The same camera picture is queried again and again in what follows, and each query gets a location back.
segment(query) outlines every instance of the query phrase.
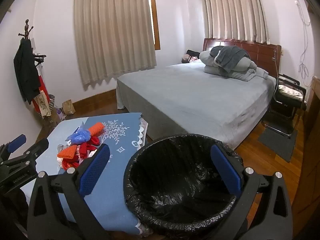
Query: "chair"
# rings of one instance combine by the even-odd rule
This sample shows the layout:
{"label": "chair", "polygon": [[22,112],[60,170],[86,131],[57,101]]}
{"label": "chair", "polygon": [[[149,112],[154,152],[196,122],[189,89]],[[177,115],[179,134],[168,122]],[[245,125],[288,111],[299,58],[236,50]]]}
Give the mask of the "chair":
{"label": "chair", "polygon": [[[279,91],[279,86],[284,85],[290,89],[300,91],[302,99],[292,98],[288,94]],[[296,129],[302,111],[307,109],[305,103],[306,89],[300,86],[300,82],[287,75],[279,74],[276,82],[275,93],[269,105],[268,112],[262,118],[262,125],[281,135],[290,137]],[[293,119],[297,113],[298,118],[292,127]]]}

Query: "beige curtain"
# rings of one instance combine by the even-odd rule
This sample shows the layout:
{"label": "beige curtain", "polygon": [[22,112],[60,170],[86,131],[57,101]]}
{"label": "beige curtain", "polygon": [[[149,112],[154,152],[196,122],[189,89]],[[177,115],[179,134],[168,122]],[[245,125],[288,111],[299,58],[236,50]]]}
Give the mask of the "beige curtain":
{"label": "beige curtain", "polygon": [[82,83],[156,66],[148,0],[75,0]]}
{"label": "beige curtain", "polygon": [[269,42],[260,0],[204,0],[206,38]]}

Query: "blue bedsheet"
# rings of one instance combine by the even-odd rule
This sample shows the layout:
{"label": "blue bedsheet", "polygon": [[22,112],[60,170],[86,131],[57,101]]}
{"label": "blue bedsheet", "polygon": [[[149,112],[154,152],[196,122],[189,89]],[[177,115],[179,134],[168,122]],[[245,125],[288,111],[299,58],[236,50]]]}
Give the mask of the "blue bedsheet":
{"label": "blue bedsheet", "polygon": [[[50,171],[48,172],[49,175],[57,174],[57,146],[63,143],[62,138],[65,140],[82,122],[85,122],[85,128],[89,128],[97,122],[105,124],[105,131],[99,139],[100,143],[103,142],[109,146],[110,160],[92,193],[84,198],[90,210],[105,230],[124,231],[134,235],[144,233],[146,230],[140,225],[140,221],[127,209],[123,193],[124,171],[128,161],[138,147],[140,117],[141,113],[127,113],[101,115],[85,119],[79,118],[81,122],[76,122],[76,119],[72,120],[73,122],[63,121],[48,137],[49,149],[37,159],[38,172],[48,169]],[[69,122],[72,127],[68,125],[68,129],[66,129],[64,122]],[[33,185],[34,180],[23,187],[27,198],[31,196]],[[74,221],[64,195],[59,195],[67,219]]]}

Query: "brown paper bag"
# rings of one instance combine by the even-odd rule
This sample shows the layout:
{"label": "brown paper bag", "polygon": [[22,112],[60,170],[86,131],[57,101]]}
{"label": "brown paper bag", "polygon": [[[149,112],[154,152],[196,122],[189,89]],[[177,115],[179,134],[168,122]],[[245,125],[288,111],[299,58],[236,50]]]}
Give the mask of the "brown paper bag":
{"label": "brown paper bag", "polygon": [[71,102],[71,99],[62,103],[62,109],[66,115],[74,114],[76,112]]}

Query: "plastic bag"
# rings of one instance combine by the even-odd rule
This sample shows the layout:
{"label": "plastic bag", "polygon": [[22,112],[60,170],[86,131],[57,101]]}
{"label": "plastic bag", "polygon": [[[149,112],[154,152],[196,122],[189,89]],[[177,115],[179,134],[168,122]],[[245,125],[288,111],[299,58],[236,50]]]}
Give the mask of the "plastic bag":
{"label": "plastic bag", "polygon": [[70,136],[68,136],[66,141],[70,140],[71,141],[70,145],[73,145],[73,144],[80,145],[90,140],[91,133],[87,129],[84,129],[83,126],[84,126],[84,123],[82,123],[82,125],[78,128],[76,133],[73,133]]}
{"label": "plastic bag", "polygon": [[[138,150],[124,174],[128,209],[169,237],[200,237],[216,226],[236,201],[212,163],[210,150],[216,143],[222,145],[206,136],[184,134]],[[234,151],[225,149],[242,164]]]}

